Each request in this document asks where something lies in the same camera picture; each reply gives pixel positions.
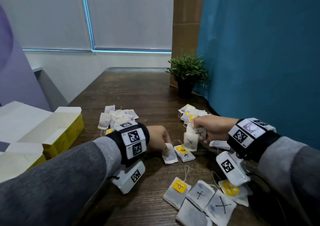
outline green leaves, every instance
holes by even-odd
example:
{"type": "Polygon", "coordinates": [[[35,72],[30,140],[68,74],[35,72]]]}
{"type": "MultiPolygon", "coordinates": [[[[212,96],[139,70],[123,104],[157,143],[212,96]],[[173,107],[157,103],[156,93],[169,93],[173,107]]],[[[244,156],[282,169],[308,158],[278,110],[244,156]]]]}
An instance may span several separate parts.
{"type": "Polygon", "coordinates": [[[206,69],[202,65],[202,56],[184,55],[182,58],[171,58],[168,62],[171,63],[171,67],[167,68],[166,72],[172,74],[177,82],[202,83],[206,86],[209,81],[206,69]]]}

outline dark grey sleeve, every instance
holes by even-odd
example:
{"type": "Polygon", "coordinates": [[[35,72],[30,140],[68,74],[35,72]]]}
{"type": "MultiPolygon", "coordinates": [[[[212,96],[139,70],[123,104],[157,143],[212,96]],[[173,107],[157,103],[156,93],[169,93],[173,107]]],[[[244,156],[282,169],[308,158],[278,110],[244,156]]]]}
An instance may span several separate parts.
{"type": "Polygon", "coordinates": [[[262,155],[258,169],[309,225],[320,215],[320,151],[287,137],[262,155]]]}
{"type": "Polygon", "coordinates": [[[0,225],[70,225],[118,170],[116,143],[101,137],[0,184],[0,225]]]}

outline cardboard box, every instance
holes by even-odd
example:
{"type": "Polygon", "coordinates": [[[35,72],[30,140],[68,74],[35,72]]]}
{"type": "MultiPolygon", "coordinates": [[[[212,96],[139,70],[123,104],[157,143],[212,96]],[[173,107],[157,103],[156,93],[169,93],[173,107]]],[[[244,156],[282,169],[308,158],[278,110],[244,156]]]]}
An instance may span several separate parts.
{"type": "MultiPolygon", "coordinates": [[[[174,0],[172,26],[172,58],[196,55],[203,0],[174,0]]],[[[170,86],[178,87],[173,76],[170,86]]]]}
{"type": "Polygon", "coordinates": [[[41,143],[0,142],[0,183],[46,161],[41,143]]]}
{"type": "Polygon", "coordinates": [[[69,149],[83,128],[81,107],[49,112],[16,101],[0,107],[0,141],[41,143],[46,159],[69,149]]]}

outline hand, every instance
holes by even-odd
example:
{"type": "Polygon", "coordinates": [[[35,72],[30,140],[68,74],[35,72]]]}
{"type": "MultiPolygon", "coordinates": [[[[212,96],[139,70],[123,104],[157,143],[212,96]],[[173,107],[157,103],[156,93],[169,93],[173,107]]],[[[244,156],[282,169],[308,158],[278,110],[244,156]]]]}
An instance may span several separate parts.
{"type": "Polygon", "coordinates": [[[169,155],[169,149],[165,143],[171,143],[168,131],[163,126],[146,127],[150,134],[148,147],[153,151],[161,151],[163,155],[169,155]]]}
{"type": "Polygon", "coordinates": [[[193,119],[194,128],[204,127],[207,130],[207,138],[199,136],[199,140],[209,143],[212,140],[227,141],[228,132],[239,119],[222,117],[217,115],[204,115],[193,119]]]}

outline black wristband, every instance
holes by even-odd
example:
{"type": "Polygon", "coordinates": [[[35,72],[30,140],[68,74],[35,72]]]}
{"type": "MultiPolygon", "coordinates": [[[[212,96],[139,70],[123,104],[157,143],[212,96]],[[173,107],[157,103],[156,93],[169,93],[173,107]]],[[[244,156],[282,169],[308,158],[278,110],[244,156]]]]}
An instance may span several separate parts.
{"type": "MultiPolygon", "coordinates": [[[[149,143],[149,140],[150,140],[150,135],[149,135],[149,131],[147,129],[147,127],[138,122],[138,125],[136,125],[137,128],[141,128],[145,137],[146,137],[146,144],[149,143]]],[[[122,140],[122,137],[121,137],[121,132],[119,131],[113,131],[109,134],[106,135],[107,137],[111,138],[113,141],[115,141],[115,143],[118,145],[118,148],[120,150],[120,153],[121,153],[121,164],[122,165],[125,165],[126,167],[129,167],[130,165],[132,165],[133,163],[135,163],[138,159],[140,159],[144,153],[141,153],[140,155],[137,155],[135,157],[133,157],[132,159],[128,159],[127,158],[127,153],[126,153],[126,146],[122,140]]]]}
{"type": "MultiPolygon", "coordinates": [[[[243,120],[244,119],[240,119],[235,126],[237,126],[243,120]]],[[[259,127],[265,130],[265,133],[263,133],[258,138],[254,138],[244,129],[238,127],[243,133],[245,133],[247,136],[250,136],[253,139],[253,142],[247,147],[242,146],[238,141],[236,141],[236,139],[233,136],[229,134],[229,139],[227,143],[239,155],[240,158],[246,160],[252,159],[258,163],[262,154],[266,151],[267,147],[269,147],[271,144],[273,144],[281,137],[281,135],[275,133],[272,130],[266,130],[262,126],[259,127]]]]}

